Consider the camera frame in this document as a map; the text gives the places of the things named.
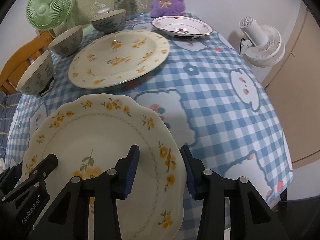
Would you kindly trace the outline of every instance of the metal bolt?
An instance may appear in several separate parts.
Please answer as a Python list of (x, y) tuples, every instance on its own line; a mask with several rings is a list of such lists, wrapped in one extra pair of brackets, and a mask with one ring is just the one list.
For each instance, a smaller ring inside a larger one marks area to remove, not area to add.
[(74, 176), (72, 179), (71, 179), (71, 182), (72, 183), (78, 183), (80, 181), (80, 177), (78, 176)]
[(212, 174), (213, 174), (213, 171), (212, 171), (212, 170), (210, 170), (210, 169), (205, 169), (205, 170), (203, 171), (203, 173), (204, 173), (204, 175), (208, 175), (208, 176), (210, 176), (210, 175), (212, 175)]
[(240, 177), (239, 181), (241, 183), (247, 183), (249, 180), (246, 177)]
[(110, 169), (107, 171), (108, 175), (115, 175), (117, 173), (116, 169)]

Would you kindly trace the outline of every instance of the cabinet door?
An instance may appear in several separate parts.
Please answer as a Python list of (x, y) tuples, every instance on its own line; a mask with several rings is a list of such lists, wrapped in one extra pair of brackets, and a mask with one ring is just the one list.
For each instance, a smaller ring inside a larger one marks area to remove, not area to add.
[(320, 150), (320, 28), (309, 13), (294, 51), (266, 89), (292, 162)]

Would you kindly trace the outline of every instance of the green fan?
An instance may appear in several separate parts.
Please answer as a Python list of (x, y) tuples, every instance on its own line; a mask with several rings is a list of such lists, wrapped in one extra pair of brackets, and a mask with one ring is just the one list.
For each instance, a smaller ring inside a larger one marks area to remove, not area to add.
[(71, 10), (74, 0), (29, 0), (26, 14), (30, 25), (38, 30), (50, 30), (66, 20), (70, 28), (74, 25)]

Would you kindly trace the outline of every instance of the plate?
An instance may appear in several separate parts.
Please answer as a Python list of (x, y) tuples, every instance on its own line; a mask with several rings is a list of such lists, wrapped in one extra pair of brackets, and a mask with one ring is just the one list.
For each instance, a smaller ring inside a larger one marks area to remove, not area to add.
[(70, 64), (68, 76), (81, 88), (103, 88), (140, 77), (167, 58), (163, 36), (144, 30), (120, 31), (91, 42)]
[(184, 16), (159, 17), (152, 21), (152, 25), (168, 35), (192, 37), (192, 39), (209, 35), (213, 31), (206, 23)]
[[(126, 200), (117, 200), (122, 239), (173, 239), (183, 220), (183, 159), (157, 113), (130, 97), (85, 95), (60, 106), (32, 136), (22, 180), (49, 153), (57, 156), (58, 167), (46, 179), (51, 196), (46, 210), (74, 175), (88, 179), (114, 168), (132, 144), (139, 146), (140, 159), (132, 192)], [(91, 240), (93, 213), (91, 198)]]

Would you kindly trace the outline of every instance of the wooden chair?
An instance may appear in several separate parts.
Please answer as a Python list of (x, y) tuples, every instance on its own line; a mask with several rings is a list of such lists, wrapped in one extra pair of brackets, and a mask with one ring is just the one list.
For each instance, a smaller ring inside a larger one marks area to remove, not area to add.
[(53, 41), (49, 31), (39, 31), (32, 41), (23, 45), (18, 49), (4, 65), (0, 74), (0, 91), (9, 93), (16, 93), (18, 82), (27, 68), (31, 65), (29, 58), (36, 60), (43, 52), (41, 48), (48, 48), (48, 45)]

